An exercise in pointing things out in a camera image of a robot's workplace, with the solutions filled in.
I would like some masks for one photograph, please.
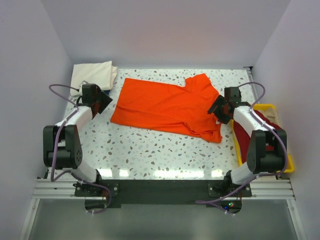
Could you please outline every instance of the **lavender wall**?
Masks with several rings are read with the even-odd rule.
[[[120,67],[253,66],[290,0],[41,0],[71,59]]]
[[[0,238],[18,239],[37,176],[42,130],[65,102],[49,90],[69,84],[72,62],[39,0],[0,0]]]
[[[320,1],[292,0],[254,65],[266,103],[277,106],[294,157],[291,176],[309,240],[320,237]]]

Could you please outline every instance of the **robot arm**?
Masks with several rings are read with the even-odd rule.
[[[55,168],[59,170],[71,170],[80,179],[90,183],[99,183],[101,176],[99,172],[83,161],[83,153],[79,139],[79,131],[97,113],[102,113],[111,103],[112,99],[101,91],[96,84],[82,85],[82,103],[77,101],[77,109],[64,125],[60,136],[58,150],[56,153]],[[52,166],[54,156],[55,139],[59,127],[64,120],[56,125],[49,125],[43,129],[43,161],[47,167]]]
[[[220,191],[226,191],[230,185],[242,185],[260,173],[281,171],[285,166],[284,151],[278,140],[265,126],[274,130],[287,147],[286,132],[282,129],[274,129],[267,123],[259,124],[255,118],[261,123],[264,121],[254,112],[255,117],[252,116],[253,110],[250,106],[249,103],[241,101],[241,92],[238,87],[226,87],[224,97],[220,95],[208,110],[208,114],[215,114],[223,124],[227,124],[230,120],[236,121],[250,136],[246,163],[227,172],[223,183],[218,187]],[[272,146],[273,150],[266,150],[266,146]]]

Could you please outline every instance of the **red cloth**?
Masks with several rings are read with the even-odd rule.
[[[208,109],[219,96],[205,74],[185,86],[126,78],[111,122],[220,143],[221,124]]]
[[[270,122],[261,112],[257,110],[254,110],[254,112],[270,126],[274,127],[275,129],[281,129],[281,127],[279,127],[277,124]],[[241,161],[244,164],[247,161],[247,154],[248,154],[248,148],[249,148],[251,136],[249,136],[247,132],[244,130],[244,128],[236,121],[233,121],[233,131],[239,143],[240,152],[241,152]],[[271,151],[273,150],[273,147],[265,146],[265,149],[267,151]]]

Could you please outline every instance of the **speckled white table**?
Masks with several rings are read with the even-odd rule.
[[[222,142],[216,144],[196,137],[110,123],[125,78],[184,86],[185,79],[202,73],[222,95],[224,87],[249,82],[245,70],[119,69],[110,92],[113,102],[79,133],[83,161],[98,169],[103,179],[222,179],[226,171],[237,168],[230,125],[222,125]],[[252,104],[251,86],[240,90],[242,100]],[[65,115],[71,109],[68,104]],[[72,179],[67,174],[63,178]]]

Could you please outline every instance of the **folded white cloth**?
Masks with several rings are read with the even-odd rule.
[[[80,92],[71,89],[70,95],[81,95],[81,86],[83,84],[97,84],[102,91],[112,89],[117,76],[117,69],[116,66],[112,66],[112,61],[75,64],[73,66],[70,86],[79,89]]]

